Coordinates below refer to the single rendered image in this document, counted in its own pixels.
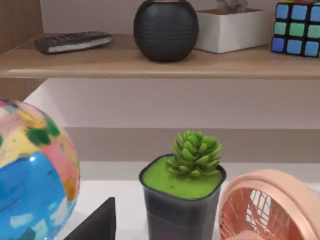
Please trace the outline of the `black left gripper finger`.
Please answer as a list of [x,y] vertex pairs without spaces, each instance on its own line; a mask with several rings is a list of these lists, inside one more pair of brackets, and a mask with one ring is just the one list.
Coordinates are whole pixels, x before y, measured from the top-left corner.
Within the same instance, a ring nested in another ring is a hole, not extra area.
[[109,197],[63,240],[116,240],[116,200]]

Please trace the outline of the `black remote control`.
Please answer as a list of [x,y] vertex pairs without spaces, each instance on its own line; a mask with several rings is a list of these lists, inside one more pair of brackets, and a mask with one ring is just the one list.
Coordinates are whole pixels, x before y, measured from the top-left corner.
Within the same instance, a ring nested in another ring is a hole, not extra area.
[[110,44],[113,35],[104,31],[85,31],[43,36],[33,41],[37,51],[45,55],[71,53]]

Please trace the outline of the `green plant in grey pot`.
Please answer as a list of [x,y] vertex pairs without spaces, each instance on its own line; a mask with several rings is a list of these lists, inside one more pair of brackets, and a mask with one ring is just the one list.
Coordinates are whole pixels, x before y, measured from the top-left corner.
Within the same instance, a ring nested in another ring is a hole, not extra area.
[[201,131],[185,131],[139,173],[149,240],[212,240],[226,171],[221,144]]

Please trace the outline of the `colourful globe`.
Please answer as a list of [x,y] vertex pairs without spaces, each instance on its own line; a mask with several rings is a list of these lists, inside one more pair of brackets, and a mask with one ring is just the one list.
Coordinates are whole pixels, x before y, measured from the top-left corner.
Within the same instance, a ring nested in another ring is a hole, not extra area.
[[47,113],[0,98],[0,240],[55,240],[80,193],[80,161]]

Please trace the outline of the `colourful puzzle cube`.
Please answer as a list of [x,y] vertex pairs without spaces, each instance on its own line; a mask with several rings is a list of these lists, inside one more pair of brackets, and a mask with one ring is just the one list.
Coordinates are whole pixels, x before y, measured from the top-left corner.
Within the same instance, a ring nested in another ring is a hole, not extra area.
[[320,0],[281,0],[274,16],[273,53],[320,58]]

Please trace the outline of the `white rectangular planter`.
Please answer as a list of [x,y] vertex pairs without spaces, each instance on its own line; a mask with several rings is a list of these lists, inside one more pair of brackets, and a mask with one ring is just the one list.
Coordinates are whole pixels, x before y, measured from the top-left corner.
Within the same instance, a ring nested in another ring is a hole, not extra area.
[[274,11],[221,6],[196,12],[199,33],[195,49],[224,54],[265,46],[272,37]]

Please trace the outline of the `pink round fan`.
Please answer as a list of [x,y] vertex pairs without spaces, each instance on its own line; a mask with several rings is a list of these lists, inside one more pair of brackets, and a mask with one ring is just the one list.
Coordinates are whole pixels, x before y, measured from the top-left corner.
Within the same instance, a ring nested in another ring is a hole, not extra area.
[[219,240],[320,240],[320,196],[285,172],[260,169],[220,197]]

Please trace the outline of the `wooden shelf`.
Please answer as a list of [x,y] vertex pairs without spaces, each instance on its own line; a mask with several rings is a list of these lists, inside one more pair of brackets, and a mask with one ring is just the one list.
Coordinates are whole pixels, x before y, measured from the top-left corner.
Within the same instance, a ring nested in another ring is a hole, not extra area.
[[44,32],[40,0],[0,0],[0,97],[24,100],[48,78],[320,80],[320,59],[266,47],[225,54],[195,50],[177,63],[155,63],[130,34],[108,48],[46,56],[33,40]]

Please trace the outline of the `dark round textured speaker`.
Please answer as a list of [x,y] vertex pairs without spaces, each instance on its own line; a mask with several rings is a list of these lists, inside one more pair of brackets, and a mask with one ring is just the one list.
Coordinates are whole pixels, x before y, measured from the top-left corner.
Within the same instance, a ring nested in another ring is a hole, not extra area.
[[184,60],[194,49],[198,34],[197,13],[188,0],[144,0],[133,20],[135,44],[152,62]]

